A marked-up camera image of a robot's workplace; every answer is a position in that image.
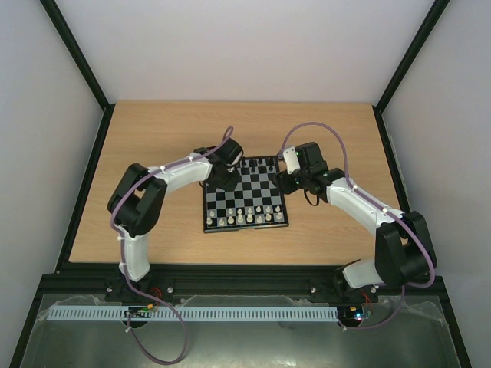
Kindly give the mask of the black grey chessboard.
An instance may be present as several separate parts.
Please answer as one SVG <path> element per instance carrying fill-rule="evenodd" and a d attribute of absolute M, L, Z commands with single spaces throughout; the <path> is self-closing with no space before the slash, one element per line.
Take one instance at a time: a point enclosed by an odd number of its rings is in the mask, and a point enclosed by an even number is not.
<path fill-rule="evenodd" d="M 274 165 L 274 172 L 269 171 Z M 212 190 L 209 184 L 203 186 L 203 231 L 217 233 L 243 229 L 280 228 L 289 225 L 285 197 L 276 187 L 273 179 L 279 173 L 276 156 L 252 156 L 242 159 L 238 171 L 241 181 L 231 192 Z M 254 221 L 248 223 L 247 215 Z M 230 225 L 227 220 L 235 220 Z M 213 220 L 212 225 L 206 219 Z"/>

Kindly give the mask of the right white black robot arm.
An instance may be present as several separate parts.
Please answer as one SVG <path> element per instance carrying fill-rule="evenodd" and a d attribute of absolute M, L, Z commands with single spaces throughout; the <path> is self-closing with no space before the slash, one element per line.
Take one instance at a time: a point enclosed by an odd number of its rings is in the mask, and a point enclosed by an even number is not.
<path fill-rule="evenodd" d="M 341 277 L 334 282 L 337 296 L 349 301 L 371 284 L 416 285 L 416 279 L 424 275 L 429 279 L 423 287 L 433 283 L 437 258 L 419 212 L 394 209 L 357 186 L 345 171 L 329 169 L 317 143 L 284 148 L 280 158 L 285 163 L 285 170 L 276 176 L 281 192 L 311 193 L 343 210 L 374 236 L 374 257 L 341 269 Z"/>

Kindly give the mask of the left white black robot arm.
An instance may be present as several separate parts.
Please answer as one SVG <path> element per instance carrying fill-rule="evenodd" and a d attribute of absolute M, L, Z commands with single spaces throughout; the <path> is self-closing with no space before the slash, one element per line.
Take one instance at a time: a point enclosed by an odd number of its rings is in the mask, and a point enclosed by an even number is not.
<path fill-rule="evenodd" d="M 110 226 L 120 241 L 120 272 L 135 282 L 149 273 L 149 232 L 158 222 L 165 196 L 195 182 L 234 189 L 242 156 L 243 148 L 228 138 L 165 166 L 130 165 L 107 204 Z"/>

